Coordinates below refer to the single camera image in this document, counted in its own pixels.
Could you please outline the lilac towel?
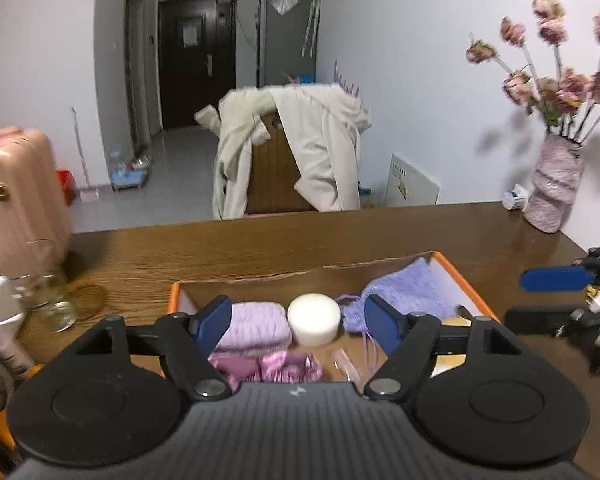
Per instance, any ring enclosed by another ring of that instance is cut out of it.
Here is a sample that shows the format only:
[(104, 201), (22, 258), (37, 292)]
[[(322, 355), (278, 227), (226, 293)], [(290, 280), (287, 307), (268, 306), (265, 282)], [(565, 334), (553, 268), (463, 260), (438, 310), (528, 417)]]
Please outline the lilac towel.
[(286, 310), (276, 302), (248, 301), (232, 305), (230, 327), (214, 352), (231, 356), (265, 356), (292, 343)]

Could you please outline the purple linen drawstring pouch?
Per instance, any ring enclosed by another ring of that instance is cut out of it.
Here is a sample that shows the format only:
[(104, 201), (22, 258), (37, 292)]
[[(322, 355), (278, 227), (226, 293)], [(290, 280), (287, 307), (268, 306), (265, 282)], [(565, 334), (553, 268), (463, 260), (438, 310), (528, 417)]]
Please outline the purple linen drawstring pouch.
[(366, 332), (364, 306), (369, 296), (377, 295), (401, 314), (418, 311), (447, 320), (455, 310), (434, 279), (434, 274), (424, 258), (408, 266), (371, 280), (358, 295), (341, 295), (336, 301), (342, 310), (342, 325), (348, 333)]

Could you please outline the white round sponge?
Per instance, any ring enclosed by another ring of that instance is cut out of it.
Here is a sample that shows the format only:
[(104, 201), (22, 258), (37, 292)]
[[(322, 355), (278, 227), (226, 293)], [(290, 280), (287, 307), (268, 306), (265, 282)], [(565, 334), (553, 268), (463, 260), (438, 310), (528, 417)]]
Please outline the white round sponge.
[(341, 310), (329, 296), (305, 294), (291, 301), (287, 321), (294, 341), (300, 346), (319, 347), (330, 344), (339, 332)]

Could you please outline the purple satin scrunchie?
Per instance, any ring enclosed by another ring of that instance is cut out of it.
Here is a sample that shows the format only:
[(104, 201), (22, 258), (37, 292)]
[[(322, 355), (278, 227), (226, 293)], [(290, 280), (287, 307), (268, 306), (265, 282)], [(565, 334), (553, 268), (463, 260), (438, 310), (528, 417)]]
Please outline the purple satin scrunchie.
[(275, 351), (257, 358), (215, 353), (210, 356), (209, 362), (233, 391), (237, 391), (244, 382), (300, 384), (319, 382), (323, 377), (320, 362), (309, 353), (298, 350)]

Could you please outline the red cardboard pumpkin box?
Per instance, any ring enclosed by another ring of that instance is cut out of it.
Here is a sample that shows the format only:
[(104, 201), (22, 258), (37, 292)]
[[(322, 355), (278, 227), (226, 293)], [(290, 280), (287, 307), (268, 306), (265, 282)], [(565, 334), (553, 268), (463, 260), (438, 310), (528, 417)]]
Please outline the red cardboard pumpkin box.
[(457, 313), (493, 314), (440, 252), (248, 278), (176, 282), (168, 310), (194, 314), (217, 296), (232, 304), (230, 329), (212, 351), (230, 382), (321, 375), (360, 384), (385, 359), (370, 336), (364, 301), (378, 295), (403, 314), (463, 326)]

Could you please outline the small white box by vase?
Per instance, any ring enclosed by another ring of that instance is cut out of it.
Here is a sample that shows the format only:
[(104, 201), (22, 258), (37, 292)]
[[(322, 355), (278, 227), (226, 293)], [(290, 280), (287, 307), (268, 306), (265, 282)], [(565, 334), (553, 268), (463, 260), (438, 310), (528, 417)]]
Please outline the small white box by vase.
[(502, 205), (506, 210), (524, 210), (529, 201), (529, 192), (521, 184), (516, 184), (506, 191), (502, 197)]

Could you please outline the pink textured vase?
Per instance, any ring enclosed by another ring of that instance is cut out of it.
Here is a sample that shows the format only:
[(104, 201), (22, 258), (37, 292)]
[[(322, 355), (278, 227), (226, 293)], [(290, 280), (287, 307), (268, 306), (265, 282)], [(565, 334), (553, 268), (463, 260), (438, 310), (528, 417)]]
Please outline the pink textured vase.
[(557, 134), (548, 134), (531, 175), (533, 186), (524, 218), (544, 233), (556, 233), (567, 208), (576, 199), (586, 148)]

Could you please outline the brown wooden chair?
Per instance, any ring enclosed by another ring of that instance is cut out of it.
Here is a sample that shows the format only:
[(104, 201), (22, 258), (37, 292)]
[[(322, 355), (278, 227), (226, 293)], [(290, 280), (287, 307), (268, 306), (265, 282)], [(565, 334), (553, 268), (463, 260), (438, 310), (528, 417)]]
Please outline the brown wooden chair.
[(276, 112), (261, 117), (271, 139), (252, 149), (246, 214), (315, 211), (294, 188), (300, 171)]

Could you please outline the dried pink rose bouquet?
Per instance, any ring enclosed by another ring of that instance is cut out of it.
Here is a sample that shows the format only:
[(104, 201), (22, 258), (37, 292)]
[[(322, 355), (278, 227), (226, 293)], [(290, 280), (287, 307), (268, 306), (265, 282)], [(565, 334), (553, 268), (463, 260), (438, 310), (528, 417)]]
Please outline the dried pink rose bouquet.
[[(501, 19), (500, 38), (522, 52), (526, 64), (516, 70), (505, 63), (496, 47), (471, 38), (465, 51), (472, 65), (495, 63), (506, 73), (502, 90), (516, 106), (538, 113), (546, 131), (582, 145), (600, 124), (600, 55), (594, 74), (580, 73), (562, 60), (560, 47), (568, 40), (567, 12), (562, 0), (532, 0), (538, 37), (553, 53), (555, 75), (542, 77), (527, 47), (527, 29), (506, 16)], [(593, 35), (600, 46), (600, 10), (593, 18)]]

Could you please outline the clear glass vase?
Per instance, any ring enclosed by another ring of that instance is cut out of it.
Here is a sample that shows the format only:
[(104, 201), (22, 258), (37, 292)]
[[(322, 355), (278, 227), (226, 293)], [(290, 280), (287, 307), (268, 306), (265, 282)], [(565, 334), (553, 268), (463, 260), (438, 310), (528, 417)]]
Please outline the clear glass vase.
[(27, 242), (31, 257), (25, 274), (12, 278), (14, 296), (27, 311), (38, 312), (52, 333), (68, 330), (78, 319), (76, 307), (67, 299), (67, 279), (51, 240)]

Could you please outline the red bucket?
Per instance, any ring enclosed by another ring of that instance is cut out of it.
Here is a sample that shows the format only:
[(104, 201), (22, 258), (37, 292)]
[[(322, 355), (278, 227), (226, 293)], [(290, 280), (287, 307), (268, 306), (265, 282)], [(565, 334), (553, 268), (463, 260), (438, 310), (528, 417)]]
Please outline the red bucket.
[(67, 169), (57, 169), (56, 174), (60, 183), (62, 195), (67, 206), (71, 206), (76, 199), (76, 180)]

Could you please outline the beige jacket on chair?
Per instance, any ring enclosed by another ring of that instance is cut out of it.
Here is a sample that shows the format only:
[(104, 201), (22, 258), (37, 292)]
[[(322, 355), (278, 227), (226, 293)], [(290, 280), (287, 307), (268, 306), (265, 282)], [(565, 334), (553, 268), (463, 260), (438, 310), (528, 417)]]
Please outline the beige jacket on chair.
[(228, 92), (195, 120), (219, 140), (213, 167), (216, 220), (245, 217), (254, 149), (273, 140), (264, 118), (276, 114), (299, 175), (292, 187), (319, 212), (361, 207), (361, 134), (370, 113), (339, 84), (286, 84)]

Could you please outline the pink hard-shell suitcase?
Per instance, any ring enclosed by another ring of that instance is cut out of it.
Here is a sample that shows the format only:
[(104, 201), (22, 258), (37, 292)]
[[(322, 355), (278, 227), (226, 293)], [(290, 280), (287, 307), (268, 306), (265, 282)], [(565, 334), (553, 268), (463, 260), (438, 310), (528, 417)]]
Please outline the pink hard-shell suitcase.
[(0, 129), (0, 275), (34, 272), (42, 262), (37, 240), (47, 240), (64, 262), (71, 237), (50, 140), (40, 130)]

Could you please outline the dark entrance door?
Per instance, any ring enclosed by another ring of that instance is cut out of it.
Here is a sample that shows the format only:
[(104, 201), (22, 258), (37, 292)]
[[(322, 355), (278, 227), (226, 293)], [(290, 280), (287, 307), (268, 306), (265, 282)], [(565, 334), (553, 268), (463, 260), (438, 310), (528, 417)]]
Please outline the dark entrance door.
[(236, 86), (236, 0), (159, 2), (158, 39), (163, 128), (190, 127)]

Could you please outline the grey refrigerator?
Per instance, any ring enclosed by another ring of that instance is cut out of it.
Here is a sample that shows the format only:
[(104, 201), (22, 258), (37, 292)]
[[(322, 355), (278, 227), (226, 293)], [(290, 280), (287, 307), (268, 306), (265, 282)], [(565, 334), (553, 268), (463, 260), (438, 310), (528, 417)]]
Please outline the grey refrigerator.
[(320, 0), (258, 0), (257, 86), (313, 84)]

